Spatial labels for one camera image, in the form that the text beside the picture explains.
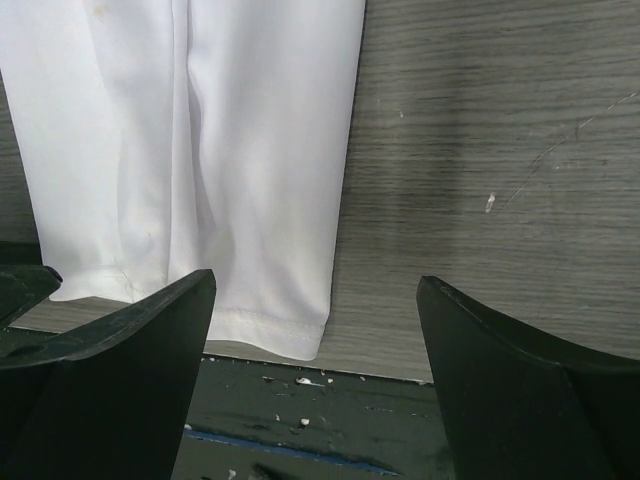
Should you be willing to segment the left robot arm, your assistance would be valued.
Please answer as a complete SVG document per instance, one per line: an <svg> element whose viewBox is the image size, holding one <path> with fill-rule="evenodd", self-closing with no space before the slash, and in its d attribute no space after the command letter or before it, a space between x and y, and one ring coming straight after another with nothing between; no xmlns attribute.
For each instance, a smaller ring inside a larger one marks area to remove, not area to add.
<svg viewBox="0 0 640 480"><path fill-rule="evenodd" d="M63 283L45 266L37 244L1 242L1 329L10 326Z"/></svg>

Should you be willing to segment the white t shirt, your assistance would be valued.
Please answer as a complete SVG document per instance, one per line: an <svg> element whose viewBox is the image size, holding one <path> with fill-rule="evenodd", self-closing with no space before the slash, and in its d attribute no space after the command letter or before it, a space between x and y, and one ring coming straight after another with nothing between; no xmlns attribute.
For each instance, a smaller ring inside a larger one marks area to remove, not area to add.
<svg viewBox="0 0 640 480"><path fill-rule="evenodd" d="M5 1L1 74L59 302L199 269L211 341L314 359L361 1Z"/></svg>

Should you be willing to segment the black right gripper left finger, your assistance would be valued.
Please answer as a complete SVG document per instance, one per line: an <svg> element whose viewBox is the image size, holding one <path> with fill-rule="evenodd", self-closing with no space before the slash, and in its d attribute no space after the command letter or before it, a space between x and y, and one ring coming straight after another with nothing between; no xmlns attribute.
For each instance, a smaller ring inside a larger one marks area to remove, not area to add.
<svg viewBox="0 0 640 480"><path fill-rule="evenodd" d="M212 317L194 271L1 360L5 479L167 479Z"/></svg>

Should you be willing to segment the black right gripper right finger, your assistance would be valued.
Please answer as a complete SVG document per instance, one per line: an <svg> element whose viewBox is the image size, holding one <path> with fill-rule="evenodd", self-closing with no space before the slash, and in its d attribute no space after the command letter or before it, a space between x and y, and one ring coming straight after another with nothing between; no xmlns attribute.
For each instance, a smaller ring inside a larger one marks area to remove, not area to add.
<svg viewBox="0 0 640 480"><path fill-rule="evenodd" d="M460 479L635 479L639 364L493 310L434 276L417 307Z"/></svg>

